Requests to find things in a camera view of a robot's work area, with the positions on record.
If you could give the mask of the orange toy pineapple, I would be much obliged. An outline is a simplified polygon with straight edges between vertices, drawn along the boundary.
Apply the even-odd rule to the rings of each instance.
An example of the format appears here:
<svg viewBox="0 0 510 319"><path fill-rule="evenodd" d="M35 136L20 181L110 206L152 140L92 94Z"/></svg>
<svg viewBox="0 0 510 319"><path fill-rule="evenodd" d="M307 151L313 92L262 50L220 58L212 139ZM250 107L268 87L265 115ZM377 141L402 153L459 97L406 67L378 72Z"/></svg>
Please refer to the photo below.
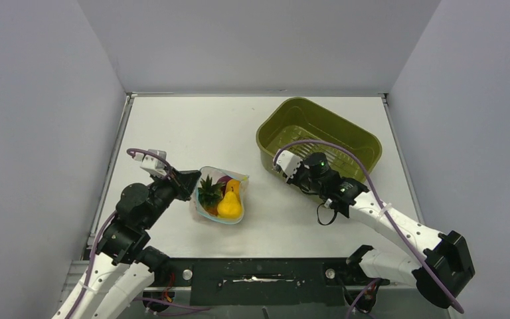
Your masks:
<svg viewBox="0 0 510 319"><path fill-rule="evenodd" d="M211 176L206 176L200 182L198 188L198 197L201 207L212 216L217 216L216 207L223 198L223 188L225 185L217 183Z"/></svg>

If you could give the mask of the purple red onion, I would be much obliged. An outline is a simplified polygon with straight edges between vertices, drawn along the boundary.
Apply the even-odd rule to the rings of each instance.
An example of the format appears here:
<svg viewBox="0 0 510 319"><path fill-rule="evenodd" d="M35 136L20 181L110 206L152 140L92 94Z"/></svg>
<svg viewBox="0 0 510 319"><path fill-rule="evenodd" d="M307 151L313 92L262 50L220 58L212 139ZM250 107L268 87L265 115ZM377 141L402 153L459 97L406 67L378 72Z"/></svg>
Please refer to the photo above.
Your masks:
<svg viewBox="0 0 510 319"><path fill-rule="evenodd" d="M218 179L217 183L221 183L223 185L226 185L232 178L228 175L222 176Z"/></svg>

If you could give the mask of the clear zip top bag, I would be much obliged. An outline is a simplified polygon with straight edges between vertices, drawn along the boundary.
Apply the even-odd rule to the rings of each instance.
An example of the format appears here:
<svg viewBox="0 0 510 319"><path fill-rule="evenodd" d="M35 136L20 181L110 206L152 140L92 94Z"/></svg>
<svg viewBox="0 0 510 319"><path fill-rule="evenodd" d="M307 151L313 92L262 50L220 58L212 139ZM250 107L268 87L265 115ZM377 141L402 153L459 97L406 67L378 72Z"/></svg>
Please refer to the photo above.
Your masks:
<svg viewBox="0 0 510 319"><path fill-rule="evenodd" d="M190 204L192 214L225 225L241 222L249 176L212 166L200 172Z"/></svg>

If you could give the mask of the yellow toy pear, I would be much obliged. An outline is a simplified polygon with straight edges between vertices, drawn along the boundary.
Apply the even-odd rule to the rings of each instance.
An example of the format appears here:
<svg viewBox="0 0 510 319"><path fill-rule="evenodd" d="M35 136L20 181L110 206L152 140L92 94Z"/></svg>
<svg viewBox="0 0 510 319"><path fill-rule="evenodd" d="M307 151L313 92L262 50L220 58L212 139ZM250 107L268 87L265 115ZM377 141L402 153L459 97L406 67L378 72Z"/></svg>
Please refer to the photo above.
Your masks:
<svg viewBox="0 0 510 319"><path fill-rule="evenodd" d="M218 203L216 210L218 216L224 219L237 219L242 215L242 205L235 192L225 193L222 200Z"/></svg>

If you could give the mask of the olive green plastic basket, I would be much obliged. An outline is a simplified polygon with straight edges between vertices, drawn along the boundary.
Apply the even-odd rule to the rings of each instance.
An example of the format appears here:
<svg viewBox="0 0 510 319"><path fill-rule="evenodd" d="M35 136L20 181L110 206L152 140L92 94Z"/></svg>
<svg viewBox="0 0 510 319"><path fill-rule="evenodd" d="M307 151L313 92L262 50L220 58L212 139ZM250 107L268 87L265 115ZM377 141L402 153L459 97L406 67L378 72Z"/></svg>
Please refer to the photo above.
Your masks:
<svg viewBox="0 0 510 319"><path fill-rule="evenodd" d="M368 173L372 173L383 154L382 144L374 134L312 100L295 97L282 102L256 132L262 167L282 179L273 170L273 158L280 148L298 140L323 140L345 148L359 159ZM323 152L330 167L341 176L352 177L362 183L366 181L355 160L330 146L308 143L287 150L301 158Z"/></svg>

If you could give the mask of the small orange toy fruit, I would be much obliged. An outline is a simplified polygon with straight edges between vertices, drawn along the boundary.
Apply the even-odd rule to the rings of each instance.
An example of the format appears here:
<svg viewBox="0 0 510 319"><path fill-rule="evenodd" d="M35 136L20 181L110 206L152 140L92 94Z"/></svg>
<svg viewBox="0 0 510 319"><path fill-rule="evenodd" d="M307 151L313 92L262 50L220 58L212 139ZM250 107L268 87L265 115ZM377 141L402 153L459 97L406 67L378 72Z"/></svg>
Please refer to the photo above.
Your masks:
<svg viewBox="0 0 510 319"><path fill-rule="evenodd" d="M237 179L230 179L227 183L226 183L226 188L224 190L224 193L227 194L227 193L234 193L236 195L240 195L240 186L241 186L241 182Z"/></svg>

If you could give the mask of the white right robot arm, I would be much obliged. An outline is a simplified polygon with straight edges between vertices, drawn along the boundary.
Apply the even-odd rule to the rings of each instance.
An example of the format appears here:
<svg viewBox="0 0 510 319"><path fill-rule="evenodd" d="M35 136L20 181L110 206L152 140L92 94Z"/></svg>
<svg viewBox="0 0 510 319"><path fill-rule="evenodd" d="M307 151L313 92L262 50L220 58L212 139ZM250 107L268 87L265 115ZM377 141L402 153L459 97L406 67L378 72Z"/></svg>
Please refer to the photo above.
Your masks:
<svg viewBox="0 0 510 319"><path fill-rule="evenodd" d="M381 278L414 286L431 304L449 308L474 277L466 239L455 231L431 229L378 200L371 189L329 166L323 152L305 159L290 151L278 154L275 168L286 183L318 196L334 214L358 221L389 240L407 256L363 245L349 257L347 275L357 284Z"/></svg>

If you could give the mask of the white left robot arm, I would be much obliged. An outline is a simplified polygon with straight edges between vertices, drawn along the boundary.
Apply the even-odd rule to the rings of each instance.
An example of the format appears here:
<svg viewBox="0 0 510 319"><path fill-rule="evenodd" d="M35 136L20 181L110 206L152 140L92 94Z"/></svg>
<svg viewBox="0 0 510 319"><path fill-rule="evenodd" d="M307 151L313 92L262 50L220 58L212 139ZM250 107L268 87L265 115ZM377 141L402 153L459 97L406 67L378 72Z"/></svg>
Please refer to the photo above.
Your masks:
<svg viewBox="0 0 510 319"><path fill-rule="evenodd" d="M125 187L95 237L86 270L54 318L117 318L166 271L169 257L148 245L148 230L172 202L190 200L200 177L199 170L172 169L149 185Z"/></svg>

